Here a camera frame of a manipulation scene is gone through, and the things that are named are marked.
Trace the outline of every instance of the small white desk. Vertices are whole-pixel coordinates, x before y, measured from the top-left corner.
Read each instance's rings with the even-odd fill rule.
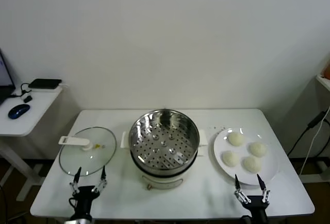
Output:
[[[13,107],[23,104],[24,102],[19,98],[6,99],[0,105],[0,138],[1,136],[26,136],[37,125],[43,114],[47,111],[50,105],[54,102],[56,97],[61,92],[62,88],[58,88],[56,92],[32,92],[33,98],[28,104],[31,106],[30,110],[24,113],[18,119],[10,119],[8,112]],[[5,142],[0,139],[0,155],[5,158],[12,166],[8,169],[2,178],[0,185],[3,185],[10,173],[15,167],[27,180],[17,196],[17,201],[24,201],[27,193],[33,185],[41,185],[44,178],[38,175],[42,165],[36,165],[34,170],[30,168]]]
[[[312,214],[314,205],[298,175],[283,151],[263,113],[250,110],[181,110],[199,129],[204,129],[209,153],[197,157],[189,169],[187,180],[170,190],[148,191],[140,179],[137,167],[127,149],[119,148],[122,133],[130,129],[134,121],[147,110],[84,110],[78,116],[69,135],[92,127],[110,129],[117,138],[118,148],[106,165],[108,185],[93,201],[91,215],[95,219],[213,219],[240,218],[249,214],[234,196],[234,180],[215,163],[212,143],[217,132],[224,127],[243,127],[256,130],[267,140],[272,152],[277,154],[279,172],[267,184],[271,190],[268,216]],[[69,183],[73,177],[59,166],[57,155],[30,212],[35,216],[68,218],[73,209],[68,203],[71,197]],[[81,177],[79,185],[95,185],[101,171]],[[242,186],[248,195],[260,195],[259,187]]]

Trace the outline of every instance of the desk leg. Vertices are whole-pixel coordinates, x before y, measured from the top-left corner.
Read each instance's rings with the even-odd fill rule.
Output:
[[[302,183],[330,183],[330,167],[327,167],[323,161],[317,162],[317,165],[322,169],[323,172],[321,174],[300,175],[299,178]]]
[[[27,178],[16,199],[16,201],[24,201],[33,185],[42,185],[44,178],[38,175],[42,165],[35,165],[33,170],[6,143],[1,140],[0,155]]]

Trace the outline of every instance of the white table leg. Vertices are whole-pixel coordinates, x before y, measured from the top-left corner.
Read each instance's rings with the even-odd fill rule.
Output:
[[[42,168],[42,164],[37,164],[37,165],[34,166],[34,171],[36,173],[38,173],[38,172],[40,172],[41,168]],[[39,182],[35,182],[33,180],[27,179],[25,181],[21,191],[17,195],[16,201],[24,201],[27,194],[29,193],[31,187],[34,186],[34,185],[41,186],[44,180],[45,180],[45,177],[40,177]]]
[[[330,183],[330,167],[326,167],[324,162],[319,162],[317,164],[323,170],[323,172],[320,174],[300,175],[299,178],[302,183]]]
[[[39,183],[41,177],[33,171],[6,143],[0,140],[0,155],[14,166],[27,179]]]
[[[11,172],[14,170],[14,167],[11,165],[8,170],[6,171],[5,175],[2,177],[1,181],[0,181],[0,185],[4,186],[7,179],[9,178]]]
[[[37,164],[34,170],[28,166],[6,143],[0,140],[0,155],[5,158],[13,167],[15,167],[21,174],[27,179],[24,183],[20,193],[17,195],[16,201],[24,201],[31,187],[34,185],[42,185],[45,178],[38,175],[42,165]],[[12,166],[6,172],[5,176],[1,180],[1,183],[5,183],[7,180],[5,177],[9,177]]]

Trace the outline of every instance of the blue mouse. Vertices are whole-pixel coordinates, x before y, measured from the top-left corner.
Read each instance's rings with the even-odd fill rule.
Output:
[[[8,117],[11,119],[19,118],[24,113],[26,113],[30,108],[31,106],[28,104],[20,104],[18,106],[15,106],[9,111]]]

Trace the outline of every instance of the white cable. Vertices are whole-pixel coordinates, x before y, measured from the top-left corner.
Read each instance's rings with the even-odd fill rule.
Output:
[[[325,118],[327,117],[329,111],[330,111],[330,106],[328,107],[328,110],[327,110],[325,116],[324,116],[324,117],[322,118],[322,120],[321,120],[321,123],[320,123],[320,126],[319,126],[318,131],[315,133],[315,135],[313,136],[313,138],[312,138],[312,140],[311,140],[310,147],[309,147],[308,153],[307,153],[307,155],[306,155],[306,158],[305,158],[305,161],[304,161],[303,167],[302,167],[301,170],[300,170],[299,176],[302,174],[302,172],[303,172],[303,170],[304,170],[304,167],[305,167],[305,164],[306,164],[306,162],[307,162],[307,159],[308,159],[309,153],[310,153],[310,151],[311,151],[311,148],[312,148],[312,146],[313,146],[314,140],[315,140],[315,138],[318,136],[318,134],[319,134],[319,132],[320,132],[320,130],[321,130],[321,127],[322,127],[323,121],[324,121]]]
[[[64,88],[69,88],[70,86],[68,85],[68,84],[66,84],[66,83],[60,83],[60,84],[58,84],[60,87],[64,87]]]

